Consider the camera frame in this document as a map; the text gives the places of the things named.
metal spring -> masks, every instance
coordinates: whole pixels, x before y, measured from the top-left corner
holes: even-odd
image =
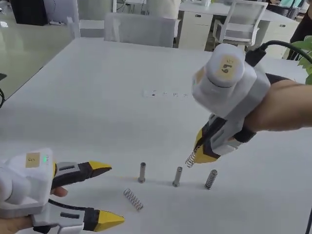
[[[126,189],[123,194],[125,197],[131,202],[131,204],[136,208],[137,211],[143,209],[143,204],[140,200],[134,195],[134,193],[130,189]]]
[[[187,160],[185,161],[185,164],[187,165],[188,168],[193,167],[194,163],[195,163],[195,157],[196,157],[196,153],[199,150],[200,146],[197,146],[193,152],[191,153],[191,155],[187,158]]]
[[[207,179],[207,181],[206,181],[206,183],[205,183],[206,189],[208,189],[208,190],[211,189],[211,186],[213,185],[213,183],[214,183],[215,178],[216,178],[217,175],[218,175],[218,171],[215,170],[215,169],[213,169],[213,170],[210,172],[210,174],[209,174],[209,176],[208,176],[208,179]]]

yellow label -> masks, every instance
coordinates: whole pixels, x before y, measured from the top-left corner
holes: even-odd
[[[204,75],[205,75],[204,68],[202,68],[198,72],[196,72],[195,76],[196,76],[196,83],[197,84],[201,81],[201,79],[203,78]]]
[[[233,79],[235,70],[237,67],[237,59],[231,55],[223,56],[219,70],[217,71],[217,76],[222,77],[227,80]]]
[[[26,168],[35,168],[40,165],[40,153],[26,154]]]

metal pin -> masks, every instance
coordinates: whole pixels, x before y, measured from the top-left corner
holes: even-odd
[[[172,185],[174,187],[179,187],[181,175],[182,175],[182,167],[178,167],[175,174],[175,180],[172,182]]]
[[[217,175],[218,175],[218,171],[215,170],[215,169],[213,169],[213,170],[210,172],[210,174],[209,174],[209,176],[208,176],[208,179],[207,179],[207,181],[206,181],[206,183],[205,183],[206,189],[208,189],[208,190],[211,189],[211,186],[213,185],[213,183],[214,183],[215,178],[216,178]]]
[[[139,183],[144,183],[145,182],[145,166],[146,166],[146,163],[142,162],[141,166],[140,166],[140,176],[137,179]]]

plant leaf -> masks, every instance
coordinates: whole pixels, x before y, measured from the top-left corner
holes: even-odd
[[[309,42],[309,43],[312,43],[312,36],[306,36],[306,37],[304,38],[304,41]]]
[[[306,78],[306,84],[312,84],[312,74]]]
[[[308,55],[312,58],[312,52],[308,52]],[[299,66],[302,66],[303,68],[308,68],[311,63],[304,57],[302,57],[300,60],[299,60],[299,63],[298,63]]]
[[[312,42],[309,41],[296,41],[292,45],[302,50],[312,51]]]
[[[308,73],[308,75],[312,74],[312,64],[310,64],[307,68],[306,71]]]
[[[309,67],[310,64],[311,64],[311,63],[310,63],[306,58],[304,58],[304,57],[302,57],[302,58],[299,60],[299,63],[298,63],[298,65],[299,65],[299,66],[302,66],[303,68]]]

glossy floor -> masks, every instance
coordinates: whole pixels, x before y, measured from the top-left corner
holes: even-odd
[[[71,41],[66,26],[16,24],[13,14],[0,15],[0,81],[6,99]]]

